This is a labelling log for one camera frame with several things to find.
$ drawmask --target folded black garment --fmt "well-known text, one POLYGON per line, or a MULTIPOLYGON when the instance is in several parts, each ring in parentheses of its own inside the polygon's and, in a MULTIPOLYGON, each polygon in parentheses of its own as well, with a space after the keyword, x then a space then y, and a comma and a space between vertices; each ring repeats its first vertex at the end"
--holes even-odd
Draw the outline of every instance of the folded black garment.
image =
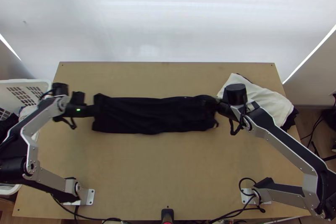
POLYGON ((18 116, 12 113, 6 120, 0 121, 0 143, 2 143, 6 137, 8 130, 18 123, 18 116))
POLYGON ((156 99, 97 94, 94 106, 92 130, 105 133, 159 134, 205 131, 218 126, 217 102, 208 95, 156 99))

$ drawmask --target metal bracket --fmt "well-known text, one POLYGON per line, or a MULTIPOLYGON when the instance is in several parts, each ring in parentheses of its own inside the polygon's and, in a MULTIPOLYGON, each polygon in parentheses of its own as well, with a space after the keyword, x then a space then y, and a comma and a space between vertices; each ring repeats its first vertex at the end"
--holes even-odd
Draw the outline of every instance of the metal bracket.
POLYGON ((92 205, 93 200, 95 198, 95 190, 93 189, 83 189, 83 191, 87 190, 87 200, 77 200, 75 202, 65 202, 63 205, 65 206, 81 206, 81 205, 92 205))
MULTIPOLYGON (((253 191, 251 188, 242 188, 242 190, 244 191, 244 193, 246 194, 252 194, 253 191)), ((243 194, 242 192, 240 192, 240 196, 241 196, 241 202, 243 204, 246 204, 247 201, 249 201, 249 199, 252 197, 252 196, 246 196, 245 194, 243 194)), ((263 202, 261 203, 261 205, 269 205, 269 204, 272 204, 272 201, 268 201, 268 202, 263 202)), ((257 205, 257 203, 255 202, 255 199, 252 199, 250 202, 249 202, 249 205, 257 205)))

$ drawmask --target white laundry basket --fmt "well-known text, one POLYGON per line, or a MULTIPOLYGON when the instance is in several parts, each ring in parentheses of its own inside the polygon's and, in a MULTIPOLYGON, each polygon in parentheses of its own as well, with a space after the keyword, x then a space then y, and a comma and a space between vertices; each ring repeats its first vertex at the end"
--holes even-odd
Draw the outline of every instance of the white laundry basket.
MULTIPOLYGON (((41 94, 51 89, 49 80, 10 79, 0 81, 0 121, 12 113, 18 114, 21 107, 39 103, 41 94)), ((21 184, 0 184, 0 195, 11 195, 21 188, 21 184)))

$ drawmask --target wooden table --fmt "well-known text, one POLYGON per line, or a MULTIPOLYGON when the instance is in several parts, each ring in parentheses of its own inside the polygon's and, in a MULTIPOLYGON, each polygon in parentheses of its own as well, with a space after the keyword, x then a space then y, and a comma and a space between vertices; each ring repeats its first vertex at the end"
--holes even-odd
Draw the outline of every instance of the wooden table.
MULTIPOLYGON (((284 95, 272 63, 60 63, 54 82, 71 91, 112 97, 217 95, 230 73, 284 95)), ((89 217, 158 220, 163 208, 176 219, 213 219, 242 208, 238 181, 272 177, 277 183, 301 185, 303 175, 270 144, 246 131, 230 135, 228 119, 206 132, 158 135, 106 134, 91 130, 93 118, 75 119, 71 130, 50 121, 38 140, 41 166, 63 177, 76 177, 96 190, 94 204, 81 206, 89 217)), ((298 139, 297 130, 289 133, 298 139)), ((240 218, 303 216, 303 209, 272 203, 266 213, 246 211, 240 218)), ((15 216, 66 219, 47 193, 23 186, 15 216)))

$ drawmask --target white cloth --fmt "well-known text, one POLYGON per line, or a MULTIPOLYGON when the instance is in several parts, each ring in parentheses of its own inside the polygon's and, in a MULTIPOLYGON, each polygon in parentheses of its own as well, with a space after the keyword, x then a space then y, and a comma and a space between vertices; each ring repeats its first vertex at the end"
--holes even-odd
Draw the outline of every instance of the white cloth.
POLYGON ((222 99, 224 88, 230 84, 242 83, 246 86, 247 99, 256 101, 260 107, 265 109, 271 116, 277 126, 281 127, 286 122, 287 117, 293 112, 293 104, 284 96, 277 92, 252 84, 239 74, 231 74, 227 82, 218 92, 217 97, 222 99))

